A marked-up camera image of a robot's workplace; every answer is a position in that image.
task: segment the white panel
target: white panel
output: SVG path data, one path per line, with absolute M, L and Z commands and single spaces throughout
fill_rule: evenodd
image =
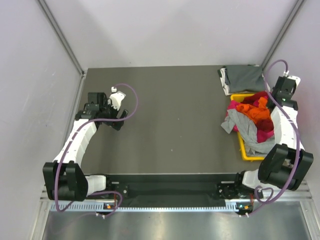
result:
M 320 212 L 320 1 L 308 0 L 303 5 L 287 35 L 273 56 L 288 61 L 291 75 L 301 78 L 293 96 L 298 102 L 297 123 L 306 151 L 313 153 L 314 161 L 307 175 L 311 194 Z M 279 63 L 271 71 L 273 84 L 284 72 Z
M 292 0 L 46 0 L 83 68 L 260 64 Z
M 0 1 L 0 239 L 27 239 L 80 75 L 35 0 Z

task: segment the orange cloth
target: orange cloth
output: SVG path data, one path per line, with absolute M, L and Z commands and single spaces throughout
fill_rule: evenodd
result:
M 242 103 L 236 106 L 236 110 L 250 118 L 254 122 L 254 124 L 257 124 L 260 120 L 271 120 L 270 111 L 267 108 L 267 102 L 267 99 L 265 99 L 264 97 L 260 97 L 258 101 L 259 107 Z

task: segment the yellow basket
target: yellow basket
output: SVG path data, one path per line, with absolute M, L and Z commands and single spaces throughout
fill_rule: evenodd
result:
M 254 95 L 253 93 L 243 93 L 243 94 L 232 94 L 230 96 L 231 100 L 234 100 L 238 103 L 241 103 L 245 97 L 249 97 Z M 240 151 L 241 151 L 241 156 L 244 161 L 262 161 L 265 159 L 264 156 L 247 156 L 246 150 L 245 150 L 245 143 L 244 140 L 241 137 L 241 134 L 239 132 L 236 133 L 238 135 L 238 140 L 239 140 L 239 145 L 240 145 Z

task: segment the folded gray cloth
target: folded gray cloth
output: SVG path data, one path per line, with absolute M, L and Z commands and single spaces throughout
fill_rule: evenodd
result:
M 244 91 L 261 92 L 265 90 L 262 67 L 253 65 L 226 65 L 225 84 L 230 93 Z
M 254 122 L 236 109 L 229 109 L 221 127 L 229 134 L 236 125 L 246 146 L 246 152 L 251 155 L 267 154 L 275 145 L 275 138 L 257 142 L 257 127 Z

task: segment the stack of folded clothes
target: stack of folded clothes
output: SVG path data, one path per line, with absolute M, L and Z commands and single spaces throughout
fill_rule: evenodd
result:
M 250 156 L 265 156 L 275 145 L 274 124 L 267 108 L 268 95 L 265 91 L 245 97 L 242 102 L 232 100 L 227 116 L 221 124 L 230 133 L 239 132 L 245 151 Z
M 226 65 L 218 70 L 224 94 L 260 92 L 265 89 L 261 66 Z

